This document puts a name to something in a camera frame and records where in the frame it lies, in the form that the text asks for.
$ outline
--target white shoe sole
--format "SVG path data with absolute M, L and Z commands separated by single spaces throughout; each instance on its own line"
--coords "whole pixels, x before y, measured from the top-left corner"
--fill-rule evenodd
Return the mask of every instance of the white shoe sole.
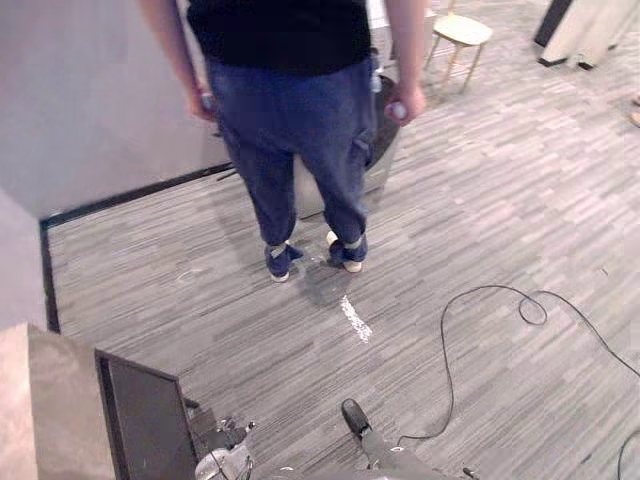
M 273 280 L 276 283 L 284 283 L 287 280 L 289 280 L 289 272 L 284 274 L 282 277 L 276 277 L 273 273 L 270 273 L 269 275 L 271 276 L 271 280 Z
M 336 240 L 338 240 L 338 236 L 333 231 L 327 233 L 327 243 L 329 246 L 331 246 Z M 342 265 L 349 273 L 358 273 L 362 270 L 362 262 L 343 262 Z

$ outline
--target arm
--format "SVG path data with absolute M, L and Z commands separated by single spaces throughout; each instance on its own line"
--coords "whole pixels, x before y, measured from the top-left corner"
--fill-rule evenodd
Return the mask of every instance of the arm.
M 406 125 L 426 106 L 420 74 L 425 56 L 424 16 L 429 0 L 385 1 L 400 75 L 391 102 L 399 101 L 406 107 L 407 116 L 399 121 Z
M 207 110 L 202 102 L 202 92 L 198 86 L 176 0 L 138 0 L 138 4 L 184 87 L 191 113 L 204 120 L 214 121 L 213 112 Z

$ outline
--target wooden stool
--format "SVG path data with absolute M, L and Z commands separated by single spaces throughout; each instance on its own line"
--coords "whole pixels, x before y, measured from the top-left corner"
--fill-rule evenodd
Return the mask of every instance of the wooden stool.
M 444 38 L 445 40 L 453 43 L 453 45 L 455 46 L 455 51 L 453 53 L 453 56 L 449 60 L 447 73 L 443 79 L 444 86 L 442 88 L 443 90 L 445 90 L 449 83 L 449 77 L 451 76 L 453 64 L 456 62 L 460 51 L 463 48 L 478 47 L 476 57 L 473 60 L 473 65 L 469 70 L 469 74 L 467 75 L 467 79 L 465 80 L 464 85 L 462 86 L 461 91 L 464 92 L 464 90 L 467 88 L 467 85 L 469 84 L 469 80 L 471 80 L 471 76 L 473 75 L 476 66 L 478 65 L 478 60 L 480 59 L 482 49 L 484 48 L 485 43 L 487 43 L 491 38 L 493 30 L 491 30 L 486 25 L 483 25 L 482 23 L 470 18 L 455 15 L 452 11 L 452 8 L 453 1 L 449 6 L 449 14 L 446 16 L 440 16 L 436 19 L 435 25 L 433 27 L 433 31 L 436 34 L 436 41 L 433 44 L 431 53 L 429 53 L 429 58 L 427 59 L 425 68 L 429 67 L 429 63 L 433 58 L 433 52 L 435 52 L 436 48 L 438 48 L 440 38 Z

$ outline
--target man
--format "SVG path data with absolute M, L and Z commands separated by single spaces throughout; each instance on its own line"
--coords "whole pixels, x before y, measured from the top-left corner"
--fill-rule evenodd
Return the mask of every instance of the man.
M 425 108 L 419 78 L 427 0 L 387 0 L 399 68 L 391 103 L 406 125 Z M 301 253 L 293 155 L 315 177 L 332 229 L 331 257 L 358 272 L 367 254 L 364 166 L 375 119 L 366 0 L 192 0 L 188 19 L 206 58 L 213 106 L 203 102 L 176 0 L 139 0 L 180 79 L 191 112 L 219 122 L 254 204 L 267 267 L 289 277 Z M 388 115 L 396 109 L 388 108 Z

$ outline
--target black monitor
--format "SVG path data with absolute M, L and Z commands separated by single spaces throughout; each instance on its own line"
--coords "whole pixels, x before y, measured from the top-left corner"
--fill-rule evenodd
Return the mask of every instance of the black monitor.
M 191 480 L 197 464 L 177 377 L 97 353 L 118 480 Z

